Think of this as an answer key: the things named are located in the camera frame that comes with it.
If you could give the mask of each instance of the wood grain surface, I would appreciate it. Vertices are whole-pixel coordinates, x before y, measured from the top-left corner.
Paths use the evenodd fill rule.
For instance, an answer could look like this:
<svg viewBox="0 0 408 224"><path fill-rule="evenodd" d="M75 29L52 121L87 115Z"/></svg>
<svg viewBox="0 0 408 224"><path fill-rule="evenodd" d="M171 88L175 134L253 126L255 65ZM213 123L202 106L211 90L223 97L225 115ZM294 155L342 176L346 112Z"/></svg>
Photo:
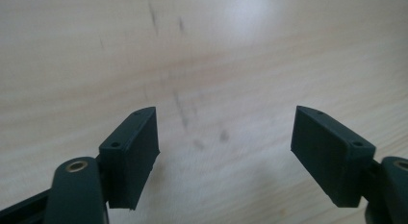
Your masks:
<svg viewBox="0 0 408 224"><path fill-rule="evenodd" d="M0 0L0 209L132 111L161 155L111 223L365 223L290 151L296 105L408 158L408 0Z"/></svg>

